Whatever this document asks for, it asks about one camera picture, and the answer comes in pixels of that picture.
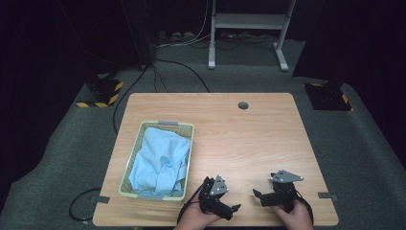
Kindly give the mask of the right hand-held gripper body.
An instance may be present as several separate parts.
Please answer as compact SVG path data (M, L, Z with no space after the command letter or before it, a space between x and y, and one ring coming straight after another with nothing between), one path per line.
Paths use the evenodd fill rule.
M283 206L288 212L293 209L293 201L301 200L302 197L296 190L295 182L303 181L302 176L285 170L276 172L276 176L270 180L272 182L273 193L263 195L263 207Z

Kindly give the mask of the green plastic basket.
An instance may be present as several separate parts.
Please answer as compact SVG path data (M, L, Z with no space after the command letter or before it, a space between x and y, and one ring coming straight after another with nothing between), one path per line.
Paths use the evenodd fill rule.
M159 128L162 130L173 131L176 134L178 134L182 137L185 137L191 141L187 174L186 174L186 178L181 181L183 192L184 192L184 194L182 196L173 195L173 196L166 196L166 197L159 197L159 196L158 197L142 197L142 196L138 196L138 194L130 186L128 176L131 173L131 170L133 169L136 153L142 146L143 137L144 137L145 131L148 127L155 127L155 128ZM143 122L141 122L141 124L139 126L139 130L138 130L138 134L136 135L136 139L135 139L135 142L133 145L132 152L130 153L129 159L126 164L126 168L124 170L124 175L122 178L121 185L119 186L119 194L121 196L127 196L127 197L137 198L137 199L161 200L161 201L181 201L181 200L183 200L184 196L186 194L186 188L187 188L187 183L188 183L189 164L190 164L190 158L191 158L191 154L192 154L193 135L194 135L194 125L193 124L168 122L168 121L143 121Z

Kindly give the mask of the person's right hand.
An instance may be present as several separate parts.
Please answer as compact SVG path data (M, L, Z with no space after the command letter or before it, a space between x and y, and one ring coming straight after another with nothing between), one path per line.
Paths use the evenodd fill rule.
M286 213L280 206L271 206L271 210L287 230L314 230L307 208L299 200L293 201L293 209L289 213Z

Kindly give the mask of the person's left hand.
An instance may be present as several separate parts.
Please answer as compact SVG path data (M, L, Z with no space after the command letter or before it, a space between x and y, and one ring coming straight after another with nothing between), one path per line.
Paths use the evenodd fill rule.
M199 199L194 197L173 230L204 230L218 220L220 217L215 214L203 213L200 209Z

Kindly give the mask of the grey metal stand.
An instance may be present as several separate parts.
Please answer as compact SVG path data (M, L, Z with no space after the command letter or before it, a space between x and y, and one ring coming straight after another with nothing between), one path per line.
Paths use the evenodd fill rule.
M250 29L279 31L279 39L273 44L277 60L282 71L289 70L282 45L287 34L291 17L297 0L289 0L285 14L250 14L250 13L220 13L216 11L216 0L212 3L211 34L208 53L208 68L215 69L215 30L216 29Z

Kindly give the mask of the black yellow striped base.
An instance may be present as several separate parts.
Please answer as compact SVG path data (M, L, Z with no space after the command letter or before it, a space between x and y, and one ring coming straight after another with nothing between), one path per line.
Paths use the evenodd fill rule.
M340 88L321 83L305 83L304 90L314 110L351 111L348 97Z
M88 80L76 97L78 107L109 107L117 100L123 83L119 80L101 79L98 76Z

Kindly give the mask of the power strip with plugs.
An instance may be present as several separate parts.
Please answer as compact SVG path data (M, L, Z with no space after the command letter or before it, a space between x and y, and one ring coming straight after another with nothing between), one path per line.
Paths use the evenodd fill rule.
M192 32L167 32L162 31L158 35L159 42L164 43L188 43L197 39L197 35Z

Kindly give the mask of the light blue cloth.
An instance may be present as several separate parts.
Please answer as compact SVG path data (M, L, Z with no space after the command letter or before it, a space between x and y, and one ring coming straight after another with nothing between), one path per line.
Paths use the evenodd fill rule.
M128 176L142 197L182 196L191 141L173 131L148 127Z

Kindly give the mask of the grey tape strip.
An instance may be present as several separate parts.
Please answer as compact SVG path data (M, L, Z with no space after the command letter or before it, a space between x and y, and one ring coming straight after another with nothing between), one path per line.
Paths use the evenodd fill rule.
M105 204L108 204L109 200L110 200L110 197L102 196L102 195L91 196L89 198L89 202L92 202L92 203L105 203Z
M336 202L336 201L339 200L337 195L333 195L331 193L318 193L318 197L319 198L331 199L333 202Z

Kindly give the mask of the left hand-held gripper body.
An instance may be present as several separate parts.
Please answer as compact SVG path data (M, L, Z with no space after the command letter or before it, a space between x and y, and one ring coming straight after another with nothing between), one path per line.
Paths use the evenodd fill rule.
M218 174L214 178L214 185L210 192L204 192L202 187L198 196L201 211L203 213L209 212L215 214L223 219L222 207L226 204L222 203L220 199L229 192L224 179Z

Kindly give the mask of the dark upright column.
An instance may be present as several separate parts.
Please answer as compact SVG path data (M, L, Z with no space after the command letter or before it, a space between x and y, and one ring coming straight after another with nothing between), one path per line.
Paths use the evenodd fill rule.
M326 80L331 88L344 84L353 61L348 3L348 0L324 1L293 77Z
M156 37L150 26L147 0L120 0L135 48L138 65L145 69L154 60Z

